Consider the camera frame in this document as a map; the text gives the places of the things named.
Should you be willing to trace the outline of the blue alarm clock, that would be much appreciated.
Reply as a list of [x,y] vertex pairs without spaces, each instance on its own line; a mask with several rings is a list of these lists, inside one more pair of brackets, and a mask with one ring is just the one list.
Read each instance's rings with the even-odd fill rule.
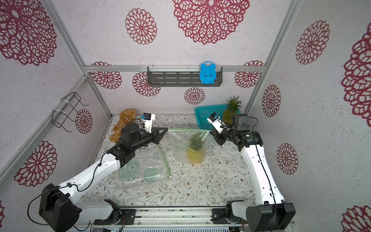
[[216,65],[206,61],[200,65],[199,78],[202,84],[214,84],[217,76]]

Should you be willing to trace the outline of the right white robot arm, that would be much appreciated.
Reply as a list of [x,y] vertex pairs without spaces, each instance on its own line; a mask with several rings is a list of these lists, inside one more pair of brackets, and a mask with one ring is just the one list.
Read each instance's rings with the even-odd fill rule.
[[229,201],[225,213],[216,214],[213,221],[226,220],[232,224],[241,221],[252,232],[273,232],[285,230],[296,214],[292,203],[287,203],[277,187],[267,164],[263,141],[260,134],[249,125],[247,114],[234,114],[232,123],[222,121],[217,113],[208,117],[213,126],[211,135],[218,145],[233,142],[252,172],[255,187],[253,206],[245,201]]

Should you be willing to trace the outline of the green pineapple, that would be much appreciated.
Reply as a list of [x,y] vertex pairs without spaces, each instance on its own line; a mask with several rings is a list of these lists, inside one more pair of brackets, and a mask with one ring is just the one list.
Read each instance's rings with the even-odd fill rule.
[[222,121],[224,123],[232,124],[232,116],[237,114],[241,109],[242,102],[239,100],[239,97],[233,97],[228,100],[227,108],[223,113]]

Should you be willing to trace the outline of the tan teddy bear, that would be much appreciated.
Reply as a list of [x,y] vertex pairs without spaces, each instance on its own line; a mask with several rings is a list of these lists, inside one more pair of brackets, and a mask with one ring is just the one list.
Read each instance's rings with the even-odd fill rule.
[[109,137],[112,143],[118,142],[121,138],[121,130],[135,119],[136,114],[137,110],[135,108],[127,108],[119,114],[119,121],[113,127],[113,134]]

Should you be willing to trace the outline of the yellow orange pineapple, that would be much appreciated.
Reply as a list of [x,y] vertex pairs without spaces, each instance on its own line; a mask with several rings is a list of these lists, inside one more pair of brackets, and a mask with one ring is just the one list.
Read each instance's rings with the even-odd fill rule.
[[200,164],[205,159],[205,140],[202,133],[196,133],[189,139],[187,159],[191,164]]

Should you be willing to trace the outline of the grey wall shelf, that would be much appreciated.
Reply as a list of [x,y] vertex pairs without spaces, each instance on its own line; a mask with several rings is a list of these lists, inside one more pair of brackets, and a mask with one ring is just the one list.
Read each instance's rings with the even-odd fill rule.
[[181,72],[156,71],[147,68],[147,82],[150,87],[220,87],[223,82],[222,67],[216,68],[216,79],[213,84],[202,84],[200,72],[185,70]]

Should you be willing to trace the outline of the clear zip-top bag green seal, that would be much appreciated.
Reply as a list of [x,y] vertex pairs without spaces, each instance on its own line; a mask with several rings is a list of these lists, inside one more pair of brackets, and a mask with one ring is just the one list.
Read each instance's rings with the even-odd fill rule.
[[123,188],[136,188],[171,180],[170,168],[159,145],[149,145],[135,152],[135,157],[113,173],[114,183]]

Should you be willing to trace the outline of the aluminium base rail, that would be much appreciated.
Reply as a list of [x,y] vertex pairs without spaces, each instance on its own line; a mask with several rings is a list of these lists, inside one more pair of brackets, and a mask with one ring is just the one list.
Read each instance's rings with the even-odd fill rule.
[[116,223],[91,221],[72,232],[294,232],[292,205],[249,206],[235,201],[225,206],[122,207]]

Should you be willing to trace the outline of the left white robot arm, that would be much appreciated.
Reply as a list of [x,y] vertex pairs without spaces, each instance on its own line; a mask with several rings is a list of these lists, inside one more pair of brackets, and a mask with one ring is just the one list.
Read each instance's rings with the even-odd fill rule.
[[168,128],[161,127],[144,130],[136,123],[126,125],[118,142],[99,161],[57,186],[49,184],[43,188],[38,197],[39,215],[44,224],[55,232],[66,232],[86,221],[119,222],[122,213],[112,200],[89,204],[81,204],[79,200],[102,179],[128,164],[137,150],[149,144],[158,145],[167,131]]

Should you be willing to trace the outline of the teal plastic basket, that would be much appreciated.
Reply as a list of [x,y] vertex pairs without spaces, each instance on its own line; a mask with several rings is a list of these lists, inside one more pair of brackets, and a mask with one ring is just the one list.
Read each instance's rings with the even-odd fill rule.
[[195,117],[198,123],[198,126],[202,130],[212,130],[214,127],[207,121],[209,116],[212,113],[216,113],[220,116],[220,119],[224,121],[223,114],[227,109],[226,104],[211,105],[211,106],[201,106],[195,108]]

